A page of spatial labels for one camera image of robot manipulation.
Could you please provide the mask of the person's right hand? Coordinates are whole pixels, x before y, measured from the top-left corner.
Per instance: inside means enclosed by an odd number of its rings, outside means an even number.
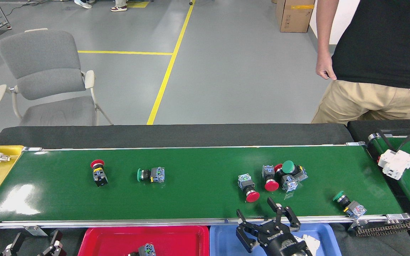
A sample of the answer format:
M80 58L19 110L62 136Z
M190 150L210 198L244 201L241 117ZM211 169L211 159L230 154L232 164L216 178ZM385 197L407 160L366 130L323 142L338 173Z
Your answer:
M317 64L315 71L317 75L325 80L337 80L337 76L332 68L332 56L328 52L317 54Z

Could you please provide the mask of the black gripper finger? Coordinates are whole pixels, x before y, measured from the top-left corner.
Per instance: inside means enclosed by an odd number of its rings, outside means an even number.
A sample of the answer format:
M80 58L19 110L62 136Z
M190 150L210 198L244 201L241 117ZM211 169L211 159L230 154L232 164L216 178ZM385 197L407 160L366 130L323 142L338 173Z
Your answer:
M60 230L55 230L53 232L52 241L50 242L50 246L48 246L44 251L38 254L38 256L66 256L67 253L63 249L63 245L61 243L61 239L63 237L63 233Z
M12 243L8 244L5 249L0 251L0 256L17 256L18 251L21 249L26 235L23 232L19 232Z

